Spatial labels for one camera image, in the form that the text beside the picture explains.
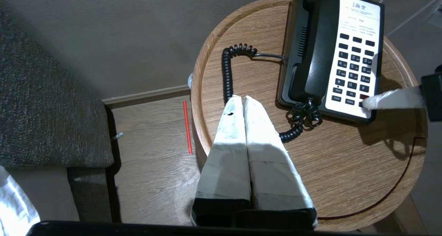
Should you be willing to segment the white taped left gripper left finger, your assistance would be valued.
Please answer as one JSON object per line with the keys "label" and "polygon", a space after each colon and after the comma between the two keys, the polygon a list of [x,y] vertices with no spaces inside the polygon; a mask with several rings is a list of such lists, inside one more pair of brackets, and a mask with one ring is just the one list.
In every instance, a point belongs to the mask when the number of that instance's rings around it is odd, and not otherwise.
{"label": "white taped left gripper left finger", "polygon": [[194,226],[230,227],[251,209],[251,181],[243,104],[232,96],[224,107],[192,205]]}

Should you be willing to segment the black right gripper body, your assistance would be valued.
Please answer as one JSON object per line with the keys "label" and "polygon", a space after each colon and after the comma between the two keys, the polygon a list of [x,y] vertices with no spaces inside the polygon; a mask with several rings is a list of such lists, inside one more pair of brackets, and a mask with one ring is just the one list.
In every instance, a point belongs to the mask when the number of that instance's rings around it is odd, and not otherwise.
{"label": "black right gripper body", "polygon": [[442,121],[442,65],[421,78],[421,93],[429,121]]}

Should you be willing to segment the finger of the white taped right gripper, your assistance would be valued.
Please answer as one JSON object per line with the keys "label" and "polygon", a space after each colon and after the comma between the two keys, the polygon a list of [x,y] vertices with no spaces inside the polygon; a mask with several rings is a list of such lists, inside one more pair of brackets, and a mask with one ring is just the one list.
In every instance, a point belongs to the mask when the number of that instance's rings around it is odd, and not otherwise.
{"label": "finger of the white taped right gripper", "polygon": [[419,87],[401,88],[378,94],[364,100],[365,104],[423,104]]}
{"label": "finger of the white taped right gripper", "polygon": [[375,99],[367,98],[362,101],[362,106],[368,110],[402,110],[425,107],[422,99]]}

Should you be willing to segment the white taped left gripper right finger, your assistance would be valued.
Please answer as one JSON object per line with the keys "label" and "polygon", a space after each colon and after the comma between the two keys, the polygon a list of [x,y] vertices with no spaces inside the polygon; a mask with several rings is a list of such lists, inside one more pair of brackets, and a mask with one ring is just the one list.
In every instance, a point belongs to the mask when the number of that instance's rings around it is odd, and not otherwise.
{"label": "white taped left gripper right finger", "polygon": [[260,211],[306,212],[308,225],[318,225],[314,203],[264,106],[245,97],[245,134],[253,208]]}

